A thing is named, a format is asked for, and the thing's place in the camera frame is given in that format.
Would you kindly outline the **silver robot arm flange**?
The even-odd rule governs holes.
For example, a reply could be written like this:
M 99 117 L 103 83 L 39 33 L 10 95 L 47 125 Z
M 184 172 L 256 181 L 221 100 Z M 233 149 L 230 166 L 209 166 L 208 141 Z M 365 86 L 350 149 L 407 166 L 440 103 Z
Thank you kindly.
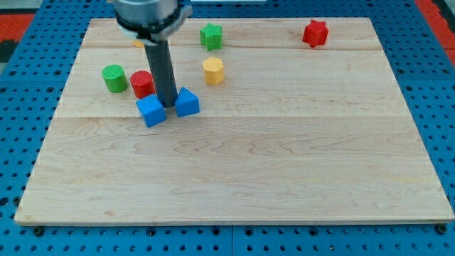
M 114 0 L 113 7 L 121 31 L 146 46 L 166 41 L 193 14 L 177 0 Z

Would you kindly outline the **yellow block behind arm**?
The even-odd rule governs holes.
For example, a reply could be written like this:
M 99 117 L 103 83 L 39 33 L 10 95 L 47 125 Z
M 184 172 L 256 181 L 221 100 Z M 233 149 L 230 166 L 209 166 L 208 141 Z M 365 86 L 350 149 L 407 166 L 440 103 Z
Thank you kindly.
M 137 48 L 143 48 L 144 44 L 141 41 L 132 41 L 132 45 Z

